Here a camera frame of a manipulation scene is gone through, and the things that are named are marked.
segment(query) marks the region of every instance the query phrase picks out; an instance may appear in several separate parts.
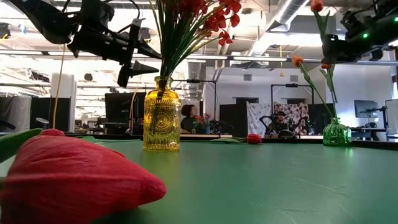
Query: white column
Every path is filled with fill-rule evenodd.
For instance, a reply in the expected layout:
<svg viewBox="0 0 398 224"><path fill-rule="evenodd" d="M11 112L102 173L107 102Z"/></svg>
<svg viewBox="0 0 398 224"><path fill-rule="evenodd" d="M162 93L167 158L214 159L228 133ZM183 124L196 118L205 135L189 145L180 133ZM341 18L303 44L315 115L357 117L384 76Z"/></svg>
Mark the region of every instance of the white column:
<svg viewBox="0 0 398 224"><path fill-rule="evenodd" d="M57 95L57 87L59 80L59 73L53 73L51 78L51 97L55 98ZM70 98L70 112L69 112L69 132L73 132L75 128L75 107L76 107L76 91L77 82L75 76L72 74L63 73L61 76L60 89L58 91L58 98Z"/></svg>

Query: woman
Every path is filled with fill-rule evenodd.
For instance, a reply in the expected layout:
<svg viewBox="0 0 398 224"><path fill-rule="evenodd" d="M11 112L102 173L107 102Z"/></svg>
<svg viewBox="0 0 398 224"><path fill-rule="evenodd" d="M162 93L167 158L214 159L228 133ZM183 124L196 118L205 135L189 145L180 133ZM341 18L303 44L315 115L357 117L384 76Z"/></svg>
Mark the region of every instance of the woman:
<svg viewBox="0 0 398 224"><path fill-rule="evenodd" d="M198 108L195 105L184 105L181 109L184 117L181 121L181 129L183 134L202 134L205 132L203 122L198 117Z"/></svg>

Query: dark hair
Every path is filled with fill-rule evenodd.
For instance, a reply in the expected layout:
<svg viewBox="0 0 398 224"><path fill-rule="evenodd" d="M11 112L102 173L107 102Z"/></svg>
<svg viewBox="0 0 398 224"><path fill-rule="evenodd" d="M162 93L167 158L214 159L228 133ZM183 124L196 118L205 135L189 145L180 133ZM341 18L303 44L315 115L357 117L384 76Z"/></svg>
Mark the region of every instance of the dark hair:
<svg viewBox="0 0 398 224"><path fill-rule="evenodd" d="M190 116L191 110L195 105L183 105L181 109L181 114L184 116Z"/></svg>

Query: black partition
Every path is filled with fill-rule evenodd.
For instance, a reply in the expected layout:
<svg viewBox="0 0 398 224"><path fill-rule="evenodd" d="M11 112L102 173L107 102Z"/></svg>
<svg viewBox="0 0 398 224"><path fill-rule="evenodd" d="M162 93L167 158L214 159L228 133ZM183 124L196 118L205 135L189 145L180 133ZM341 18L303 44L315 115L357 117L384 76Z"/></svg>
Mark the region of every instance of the black partition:
<svg viewBox="0 0 398 224"><path fill-rule="evenodd" d="M30 128L42 128L42 124L36 118L46 119L49 121L49 127L51 128L54 105L55 98L32 98L30 106ZM69 131L69 118L70 98L58 98L55 128L61 131Z"/></svg>
<svg viewBox="0 0 398 224"><path fill-rule="evenodd" d="M220 105L220 121L224 122L224 132L240 138L245 138L248 135L246 104Z"/></svg>

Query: patterned fabric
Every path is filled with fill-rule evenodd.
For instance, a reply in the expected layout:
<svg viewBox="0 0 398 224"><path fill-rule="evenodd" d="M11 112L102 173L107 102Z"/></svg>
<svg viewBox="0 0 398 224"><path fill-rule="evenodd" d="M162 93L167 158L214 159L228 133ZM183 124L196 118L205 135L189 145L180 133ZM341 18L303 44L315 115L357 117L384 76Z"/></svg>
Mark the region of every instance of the patterned fabric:
<svg viewBox="0 0 398 224"><path fill-rule="evenodd" d="M270 104L265 103L249 103L246 104L248 109L248 134L259 134L264 136L266 127L260 122L262 116L271 115ZM264 119L267 125L271 123L269 119Z"/></svg>
<svg viewBox="0 0 398 224"><path fill-rule="evenodd" d="M280 104L277 102L274 102L274 113L277 113L279 111L283 111L285 114L287 114L287 121L289 121L289 119L292 119L294 121L295 124L298 123L298 121L300 120L300 118L303 117L310 117L308 115L308 105L305 103L300 103L299 105L296 104ZM296 128L295 132L296 134L298 134L300 131L300 128Z"/></svg>

